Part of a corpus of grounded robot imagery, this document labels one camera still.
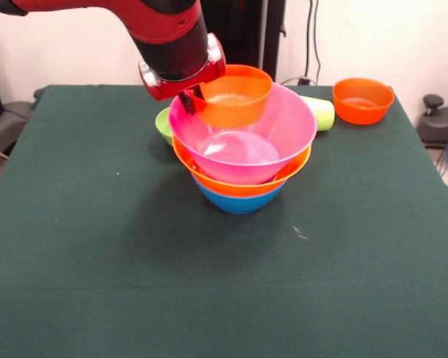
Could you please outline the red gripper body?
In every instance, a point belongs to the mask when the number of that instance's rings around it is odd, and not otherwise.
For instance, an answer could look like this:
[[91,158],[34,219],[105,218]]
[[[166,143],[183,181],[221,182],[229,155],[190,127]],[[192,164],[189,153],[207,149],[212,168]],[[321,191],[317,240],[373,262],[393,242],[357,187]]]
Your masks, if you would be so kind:
[[208,49],[205,64],[198,66],[198,71],[194,75],[185,75],[184,79],[171,81],[160,78],[141,60],[138,63],[141,80],[150,93],[157,101],[172,98],[180,92],[188,90],[195,85],[214,81],[225,74],[225,54],[220,41],[215,34],[208,34]]

